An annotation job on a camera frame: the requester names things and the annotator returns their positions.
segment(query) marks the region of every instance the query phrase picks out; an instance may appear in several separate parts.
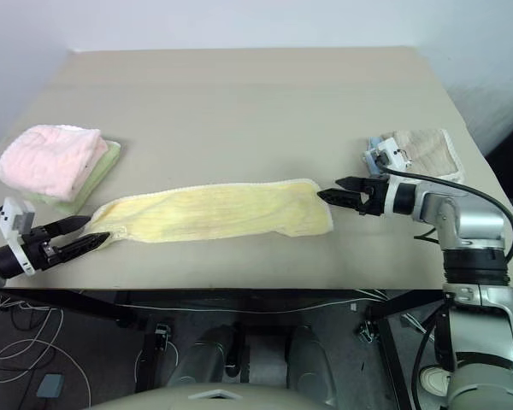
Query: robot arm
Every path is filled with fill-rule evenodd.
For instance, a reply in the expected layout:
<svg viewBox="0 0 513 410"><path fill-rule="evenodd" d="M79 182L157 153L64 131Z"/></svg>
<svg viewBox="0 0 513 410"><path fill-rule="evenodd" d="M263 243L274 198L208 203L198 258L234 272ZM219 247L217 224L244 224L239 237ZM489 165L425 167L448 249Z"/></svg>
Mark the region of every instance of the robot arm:
<svg viewBox="0 0 513 410"><path fill-rule="evenodd" d="M51 244L53 238L79 230L90 218L70 216L32 228L33 218L30 202L5 199L0 212L0 230L7 245L0 248L0 289L9 278L23 273L32 276L38 269L49 269L94 250L109 236L108 232L94 233L57 247Z"/></svg>
<svg viewBox="0 0 513 410"><path fill-rule="evenodd" d="M453 372L449 408L513 408L513 288L502 210L466 190L433 182L390 184L383 174L337 184L345 190L318 195L373 215L383 214L389 200L394 213L436 229L444 256L446 309L436 318L435 354Z"/></svg>

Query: beige tabletop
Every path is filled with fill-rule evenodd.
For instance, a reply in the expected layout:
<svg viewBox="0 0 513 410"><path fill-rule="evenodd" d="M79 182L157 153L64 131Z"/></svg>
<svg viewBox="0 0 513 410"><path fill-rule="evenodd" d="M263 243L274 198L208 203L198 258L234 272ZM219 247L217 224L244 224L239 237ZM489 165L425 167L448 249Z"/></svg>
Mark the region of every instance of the beige tabletop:
<svg viewBox="0 0 513 410"><path fill-rule="evenodd" d="M190 185L367 176L369 137L445 128L466 182L507 203L462 117L408 48L110 51L72 55L3 148L36 124L103 130L116 167L82 210ZM15 193L0 182L0 204ZM62 217L37 204L36 223ZM333 208L334 231L215 241L122 241L10 286L76 289L439 288L438 246L409 217ZM513 284L513 261L510 264Z"/></svg>

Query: gray floor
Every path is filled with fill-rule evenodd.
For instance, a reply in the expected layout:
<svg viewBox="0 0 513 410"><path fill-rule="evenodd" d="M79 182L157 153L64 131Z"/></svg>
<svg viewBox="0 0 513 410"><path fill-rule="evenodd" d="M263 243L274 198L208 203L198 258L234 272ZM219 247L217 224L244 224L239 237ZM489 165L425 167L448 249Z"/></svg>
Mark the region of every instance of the gray floor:
<svg viewBox="0 0 513 410"><path fill-rule="evenodd" d="M281 315L244 315L236 313L170 313L167 317L174 320L173 341L180 355L198 336L215 325L232 324L243 320L248 325L311 325L321 339L333 369L333 376L339 394L341 410L355 409L394 409L392 394L382 371L378 348L375 344L362 343L353 333L361 320L365 304L357 304L357 312L350 305L337 305L303 313ZM422 318L429 307L414 312ZM19 313L18 320L28 320L29 313ZM55 312L53 324L44 332L49 340L56 328L59 313ZM392 330L398 341L398 350L405 367L405 376L410 368L421 335L410 328L401 326L398 318L392 318ZM16 331L8 313L0 313L0 349L15 340L27 338L33 333ZM142 334L121 329L115 323L65 313L64 326L56 345L69 352L84 368L91 383L93 404L113 400L133 393L133 365L141 349ZM284 362L284 339L282 337L249 337L251 345L252 383L285 386L286 364ZM10 361L10 366L27 366L35 357L24 355L22 360ZM424 361L433 362L433 349L429 348ZM167 380L173 369L174 353L166 353L161 380ZM62 394L58 399L45 402L36 397L36 389L47 372L59 372L65 375ZM11 373L0 372L0 377ZM16 409L29 378L9 384L0 384L0 410ZM423 399L426 408L439 408L439 403ZM27 391L23 409L79 409L87 405L87 392L80 372L61 354L45 369L34 372Z"/></svg>

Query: pink towel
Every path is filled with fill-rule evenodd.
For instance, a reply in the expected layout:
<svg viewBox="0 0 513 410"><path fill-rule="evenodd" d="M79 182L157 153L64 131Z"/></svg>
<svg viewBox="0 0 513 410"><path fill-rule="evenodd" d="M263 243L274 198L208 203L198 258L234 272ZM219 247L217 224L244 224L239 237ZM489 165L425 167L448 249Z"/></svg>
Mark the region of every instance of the pink towel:
<svg viewBox="0 0 513 410"><path fill-rule="evenodd" d="M107 151L99 130L34 126L0 157L0 179L25 192L71 202Z"/></svg>

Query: white wall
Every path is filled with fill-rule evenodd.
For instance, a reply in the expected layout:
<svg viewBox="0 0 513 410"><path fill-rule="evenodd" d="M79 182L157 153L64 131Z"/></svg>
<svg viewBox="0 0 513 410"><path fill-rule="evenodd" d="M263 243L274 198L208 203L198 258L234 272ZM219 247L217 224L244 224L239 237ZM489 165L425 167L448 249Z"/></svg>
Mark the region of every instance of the white wall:
<svg viewBox="0 0 513 410"><path fill-rule="evenodd" d="M0 0L0 32L0 136L66 49L413 45L484 153L513 128L513 0Z"/></svg>

